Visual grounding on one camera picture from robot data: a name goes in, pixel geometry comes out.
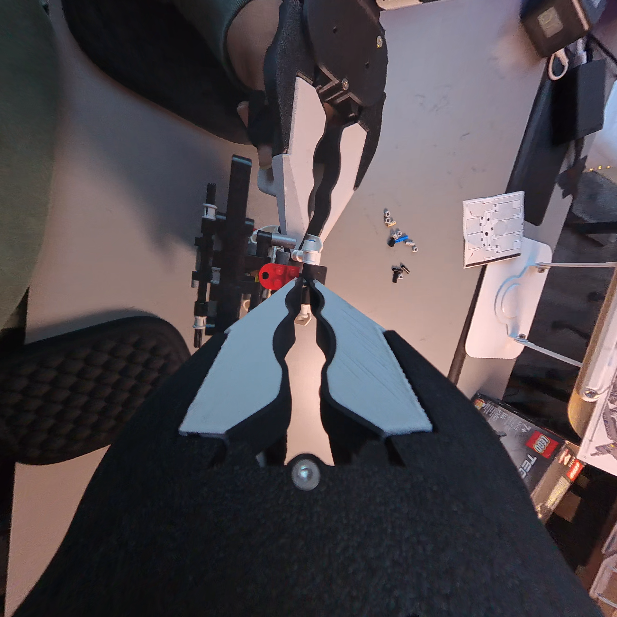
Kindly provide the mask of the person's green sweatshirt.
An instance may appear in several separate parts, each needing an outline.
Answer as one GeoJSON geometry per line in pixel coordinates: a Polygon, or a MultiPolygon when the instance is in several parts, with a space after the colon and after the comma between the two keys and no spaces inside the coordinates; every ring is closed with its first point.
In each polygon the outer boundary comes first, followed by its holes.
{"type": "Polygon", "coordinates": [[[40,1],[1,1],[1,328],[46,227],[60,105],[58,47],[40,1]]]}

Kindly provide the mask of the white sticker sheet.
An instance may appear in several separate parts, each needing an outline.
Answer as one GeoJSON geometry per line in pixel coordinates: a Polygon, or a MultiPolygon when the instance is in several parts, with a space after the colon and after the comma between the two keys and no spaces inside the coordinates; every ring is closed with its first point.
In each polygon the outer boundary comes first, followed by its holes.
{"type": "Polygon", "coordinates": [[[463,201],[465,269],[521,254],[524,191],[463,201]]]}

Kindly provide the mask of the black box green mark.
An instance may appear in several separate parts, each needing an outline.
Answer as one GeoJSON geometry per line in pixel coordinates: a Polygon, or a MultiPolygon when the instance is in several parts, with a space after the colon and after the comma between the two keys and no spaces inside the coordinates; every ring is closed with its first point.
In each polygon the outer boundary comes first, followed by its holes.
{"type": "Polygon", "coordinates": [[[606,1],[523,1],[520,22],[537,54],[547,58],[583,38],[606,1]]]}

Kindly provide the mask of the lego instruction booklet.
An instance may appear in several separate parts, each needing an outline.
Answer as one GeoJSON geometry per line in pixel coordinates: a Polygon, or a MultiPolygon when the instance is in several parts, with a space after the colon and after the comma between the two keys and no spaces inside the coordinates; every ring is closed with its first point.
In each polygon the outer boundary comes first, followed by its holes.
{"type": "Polygon", "coordinates": [[[577,457],[616,476],[616,377],[595,406],[577,457]]]}

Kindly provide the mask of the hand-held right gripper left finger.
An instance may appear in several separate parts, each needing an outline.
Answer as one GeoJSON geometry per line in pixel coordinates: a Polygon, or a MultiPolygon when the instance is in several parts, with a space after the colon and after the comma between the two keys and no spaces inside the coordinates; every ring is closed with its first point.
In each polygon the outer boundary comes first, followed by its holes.
{"type": "Polygon", "coordinates": [[[265,453],[286,435],[291,389],[286,355],[296,340],[301,281],[292,280],[225,331],[178,432],[265,453]]]}

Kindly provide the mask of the black power adapter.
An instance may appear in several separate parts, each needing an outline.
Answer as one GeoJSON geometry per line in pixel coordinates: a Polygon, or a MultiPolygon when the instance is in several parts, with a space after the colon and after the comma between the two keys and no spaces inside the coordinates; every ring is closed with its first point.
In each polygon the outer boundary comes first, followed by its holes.
{"type": "Polygon", "coordinates": [[[570,68],[553,82],[551,142],[566,144],[600,131],[605,120],[606,60],[570,68]]]}

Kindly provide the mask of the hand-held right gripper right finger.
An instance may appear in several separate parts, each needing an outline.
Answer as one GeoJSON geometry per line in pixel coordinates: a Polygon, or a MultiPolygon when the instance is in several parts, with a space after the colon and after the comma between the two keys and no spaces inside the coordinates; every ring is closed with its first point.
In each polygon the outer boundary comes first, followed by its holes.
{"type": "Polygon", "coordinates": [[[316,280],[308,284],[317,321],[320,419],[335,465],[354,462],[367,443],[430,433],[433,425],[386,338],[386,330],[316,280]]]}

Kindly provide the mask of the black wrist rest pad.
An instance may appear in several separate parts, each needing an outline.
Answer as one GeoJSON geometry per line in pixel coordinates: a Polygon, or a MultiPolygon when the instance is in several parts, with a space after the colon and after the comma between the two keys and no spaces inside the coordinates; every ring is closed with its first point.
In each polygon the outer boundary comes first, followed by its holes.
{"type": "Polygon", "coordinates": [[[173,1],[63,1],[68,28],[106,75],[226,141],[249,144],[244,94],[173,1]]]}
{"type": "Polygon", "coordinates": [[[1,359],[1,461],[50,465],[109,446],[191,356],[158,317],[125,317],[1,359]]]}

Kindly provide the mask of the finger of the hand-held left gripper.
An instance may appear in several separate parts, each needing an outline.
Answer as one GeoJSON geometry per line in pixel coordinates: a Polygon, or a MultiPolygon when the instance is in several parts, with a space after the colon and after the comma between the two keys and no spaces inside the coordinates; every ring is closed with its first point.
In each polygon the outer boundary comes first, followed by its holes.
{"type": "Polygon", "coordinates": [[[321,179],[314,191],[310,234],[325,240],[351,200],[366,142],[359,123],[327,129],[317,149],[321,179]]]}
{"type": "Polygon", "coordinates": [[[273,157],[273,188],[282,233],[304,237],[309,197],[314,187],[313,160],[326,126],[326,112],[315,88],[295,79],[289,146],[273,157]]]}

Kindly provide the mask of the white lego monster truck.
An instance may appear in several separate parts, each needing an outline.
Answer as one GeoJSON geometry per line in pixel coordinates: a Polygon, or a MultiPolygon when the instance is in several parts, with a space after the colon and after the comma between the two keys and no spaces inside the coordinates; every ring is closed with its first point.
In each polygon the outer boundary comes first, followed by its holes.
{"type": "Polygon", "coordinates": [[[264,291],[276,292],[299,279],[302,263],[289,260],[276,263],[268,252],[287,252],[287,240],[276,232],[258,231],[255,253],[249,252],[255,231],[254,220],[246,217],[252,162],[233,156],[229,177],[227,209],[221,213],[215,205],[217,186],[206,190],[201,236],[195,239],[196,268],[191,285],[197,288],[194,304],[194,347],[200,348],[206,335],[224,332],[240,318],[241,305],[249,299],[249,310],[264,301],[264,291]]]}

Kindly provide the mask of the person's left hand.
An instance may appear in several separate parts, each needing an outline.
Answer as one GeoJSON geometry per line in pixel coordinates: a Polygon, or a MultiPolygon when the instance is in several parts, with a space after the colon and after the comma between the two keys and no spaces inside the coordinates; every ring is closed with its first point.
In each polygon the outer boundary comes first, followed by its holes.
{"type": "Polygon", "coordinates": [[[230,69],[248,92],[265,93],[264,64],[278,29],[281,1],[232,1],[225,45],[230,69]]]}

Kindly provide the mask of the cluster of small lego pieces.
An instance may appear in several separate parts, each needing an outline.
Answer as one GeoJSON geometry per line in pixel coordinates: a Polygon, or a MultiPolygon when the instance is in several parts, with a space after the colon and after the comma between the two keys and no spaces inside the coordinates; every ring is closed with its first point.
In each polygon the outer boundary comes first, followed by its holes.
{"type": "MultiPolygon", "coordinates": [[[[388,208],[384,208],[382,212],[383,223],[388,230],[388,240],[387,245],[390,248],[395,248],[397,246],[406,247],[406,250],[409,254],[417,254],[418,246],[412,240],[412,238],[404,233],[399,227],[397,227],[398,223],[394,219],[391,211],[388,208]]],[[[405,265],[404,262],[399,262],[391,267],[392,270],[392,283],[397,284],[402,281],[405,275],[410,273],[410,268],[405,265]]]]}

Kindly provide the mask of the dark cardboard lego box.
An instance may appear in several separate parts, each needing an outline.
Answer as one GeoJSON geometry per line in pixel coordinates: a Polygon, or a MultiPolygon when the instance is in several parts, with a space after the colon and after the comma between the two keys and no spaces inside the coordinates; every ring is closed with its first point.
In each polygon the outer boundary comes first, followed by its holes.
{"type": "Polygon", "coordinates": [[[585,468],[579,447],[497,398],[477,392],[471,400],[501,440],[538,519],[546,523],[585,468]]]}

